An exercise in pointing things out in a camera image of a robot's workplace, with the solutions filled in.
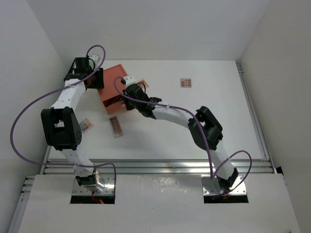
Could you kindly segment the orange top drawer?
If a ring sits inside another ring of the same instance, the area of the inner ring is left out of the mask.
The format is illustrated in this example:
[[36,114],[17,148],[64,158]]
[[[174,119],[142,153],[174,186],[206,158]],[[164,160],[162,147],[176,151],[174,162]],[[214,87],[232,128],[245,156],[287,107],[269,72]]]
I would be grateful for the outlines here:
[[124,98],[121,95],[103,101],[103,105],[108,115],[126,112]]

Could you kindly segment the orange drawer box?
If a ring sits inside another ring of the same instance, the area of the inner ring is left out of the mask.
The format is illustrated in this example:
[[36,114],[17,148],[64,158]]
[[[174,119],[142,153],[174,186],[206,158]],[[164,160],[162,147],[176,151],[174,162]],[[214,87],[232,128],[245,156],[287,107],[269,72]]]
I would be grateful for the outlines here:
[[120,95],[114,87],[114,80],[116,77],[123,78],[127,75],[127,72],[121,64],[104,70],[104,89],[97,89],[102,103],[107,99]]

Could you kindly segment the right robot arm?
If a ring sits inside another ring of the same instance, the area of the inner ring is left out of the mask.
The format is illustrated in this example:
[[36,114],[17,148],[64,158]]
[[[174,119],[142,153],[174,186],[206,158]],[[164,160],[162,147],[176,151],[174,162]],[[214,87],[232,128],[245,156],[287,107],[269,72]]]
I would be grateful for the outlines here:
[[136,109],[144,117],[166,120],[185,127],[190,131],[196,146],[203,150],[207,142],[219,186],[225,192],[230,190],[238,177],[238,171],[229,161],[225,150],[217,149],[222,144],[223,128],[207,107],[201,106],[192,116],[186,110],[169,107],[160,98],[148,97],[137,83],[127,84],[123,94],[127,96],[124,103],[128,111]]

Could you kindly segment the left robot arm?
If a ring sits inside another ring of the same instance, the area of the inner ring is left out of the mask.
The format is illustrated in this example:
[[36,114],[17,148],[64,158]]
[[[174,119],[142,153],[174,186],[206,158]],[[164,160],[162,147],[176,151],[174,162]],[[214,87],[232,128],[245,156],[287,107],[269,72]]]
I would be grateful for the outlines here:
[[94,164],[80,146],[82,130],[74,112],[88,88],[104,87],[103,69],[96,70],[95,67],[96,62],[89,56],[75,58],[64,78],[65,88],[49,109],[41,111],[41,120],[47,144],[73,164],[78,185],[100,193],[104,185]]

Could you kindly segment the small palette behind box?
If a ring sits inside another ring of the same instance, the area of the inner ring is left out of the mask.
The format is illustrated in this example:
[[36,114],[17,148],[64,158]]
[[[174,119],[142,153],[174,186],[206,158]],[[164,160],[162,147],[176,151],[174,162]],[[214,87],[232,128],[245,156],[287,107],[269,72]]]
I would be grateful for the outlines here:
[[148,88],[148,87],[149,87],[149,85],[147,84],[147,82],[146,82],[144,79],[138,81],[138,85],[139,85],[141,88],[145,88],[145,87]]

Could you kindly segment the long brown eyeshadow palette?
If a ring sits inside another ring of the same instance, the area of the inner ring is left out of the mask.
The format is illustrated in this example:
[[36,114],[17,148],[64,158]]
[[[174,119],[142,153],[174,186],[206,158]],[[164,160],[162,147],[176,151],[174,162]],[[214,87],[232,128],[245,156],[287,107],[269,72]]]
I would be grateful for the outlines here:
[[116,116],[111,117],[109,119],[109,122],[110,122],[110,126],[111,126],[111,129],[112,129],[113,137],[114,138],[119,138],[119,137],[123,136],[123,131],[121,129],[121,126],[120,126],[118,118]]

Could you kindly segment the colourful square eyeshadow palette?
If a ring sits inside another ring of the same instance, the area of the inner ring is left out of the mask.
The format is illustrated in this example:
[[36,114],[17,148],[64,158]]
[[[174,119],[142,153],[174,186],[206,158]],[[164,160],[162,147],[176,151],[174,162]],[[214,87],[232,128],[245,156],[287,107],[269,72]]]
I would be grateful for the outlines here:
[[93,127],[93,124],[90,122],[90,120],[85,118],[84,120],[82,120],[79,123],[79,126],[81,128],[82,133],[85,133],[85,132],[87,132],[89,129],[91,129]]

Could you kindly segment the square nine-pan blush palette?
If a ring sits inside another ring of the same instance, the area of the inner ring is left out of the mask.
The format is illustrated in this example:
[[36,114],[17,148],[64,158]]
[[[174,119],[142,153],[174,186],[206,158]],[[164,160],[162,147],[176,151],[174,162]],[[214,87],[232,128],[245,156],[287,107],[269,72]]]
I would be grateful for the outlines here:
[[180,86],[182,88],[191,88],[192,87],[191,78],[181,78],[180,79]]

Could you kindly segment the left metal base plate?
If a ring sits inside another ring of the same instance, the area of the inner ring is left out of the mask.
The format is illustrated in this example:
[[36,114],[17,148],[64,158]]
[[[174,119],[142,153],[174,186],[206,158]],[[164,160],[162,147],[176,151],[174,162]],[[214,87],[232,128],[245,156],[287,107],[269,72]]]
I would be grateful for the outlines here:
[[113,176],[100,176],[99,184],[80,186],[75,180],[72,188],[73,196],[90,197],[92,193],[95,196],[113,196],[115,189],[115,178]]

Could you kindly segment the metal base plate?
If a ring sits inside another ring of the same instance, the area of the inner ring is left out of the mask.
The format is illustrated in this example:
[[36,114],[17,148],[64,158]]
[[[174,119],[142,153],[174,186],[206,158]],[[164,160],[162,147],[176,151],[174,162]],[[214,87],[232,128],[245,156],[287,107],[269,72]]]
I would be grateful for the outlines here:
[[[228,195],[247,195],[246,185],[243,179],[244,176],[237,177],[233,185],[229,188],[230,192]],[[224,193],[217,179],[212,180],[209,176],[202,176],[201,181],[204,196],[213,197]]]
[[90,197],[92,193],[95,196],[113,196],[115,189],[115,178],[113,176],[100,176],[99,184],[80,186],[75,180],[72,188],[73,196]]

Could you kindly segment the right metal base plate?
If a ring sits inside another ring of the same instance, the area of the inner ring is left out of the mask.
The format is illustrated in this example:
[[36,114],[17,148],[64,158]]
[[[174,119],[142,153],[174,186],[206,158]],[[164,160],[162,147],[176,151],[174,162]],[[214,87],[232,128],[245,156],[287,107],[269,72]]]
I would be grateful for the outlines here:
[[[247,195],[246,185],[243,179],[244,176],[237,177],[233,185],[229,188],[230,192],[228,195]],[[201,181],[204,196],[213,197],[224,193],[217,179],[212,180],[209,176],[202,176]]]

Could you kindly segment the aluminium rail frame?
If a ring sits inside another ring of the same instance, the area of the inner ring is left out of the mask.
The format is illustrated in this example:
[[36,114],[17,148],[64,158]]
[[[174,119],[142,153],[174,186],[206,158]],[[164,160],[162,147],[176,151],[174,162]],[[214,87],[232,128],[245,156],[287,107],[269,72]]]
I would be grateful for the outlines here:
[[[114,163],[113,204],[72,204],[73,171],[47,167],[37,175],[21,219],[21,233],[287,233],[298,230],[284,180],[273,172],[261,146],[235,61],[120,60],[125,71],[144,79],[149,96],[194,112],[208,107],[224,131],[223,148],[234,153],[245,180],[246,203],[204,202],[202,175],[207,154],[183,127],[143,117],[118,116],[123,136],[114,138],[97,92],[87,91],[76,115],[93,127],[82,145],[97,163]],[[192,87],[182,88],[181,78]]]

